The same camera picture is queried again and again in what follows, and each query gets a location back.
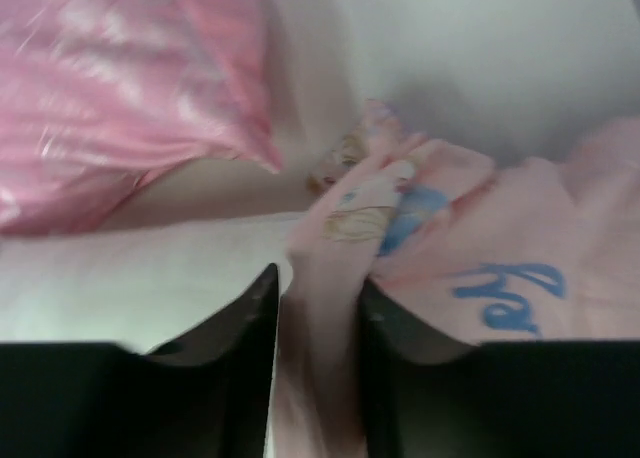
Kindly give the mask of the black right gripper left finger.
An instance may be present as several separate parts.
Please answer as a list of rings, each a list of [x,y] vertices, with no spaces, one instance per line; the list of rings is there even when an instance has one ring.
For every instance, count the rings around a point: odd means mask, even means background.
[[[2,455],[263,456],[278,309],[272,264],[147,354],[107,342],[3,345]]]

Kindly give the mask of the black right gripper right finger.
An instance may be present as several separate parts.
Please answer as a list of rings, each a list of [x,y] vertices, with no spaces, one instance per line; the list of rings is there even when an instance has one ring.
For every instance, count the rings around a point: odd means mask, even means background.
[[[458,342],[366,282],[361,416],[372,457],[635,457],[635,341]]]

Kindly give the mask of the purple Elsa pillowcase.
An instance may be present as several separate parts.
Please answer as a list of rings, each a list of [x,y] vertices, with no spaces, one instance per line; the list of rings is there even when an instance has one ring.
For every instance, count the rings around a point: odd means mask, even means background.
[[[273,409],[279,457],[372,457],[361,416],[359,297],[371,282],[446,336],[639,345],[639,121],[559,163],[511,168],[406,133],[371,102],[312,175],[296,225]]]

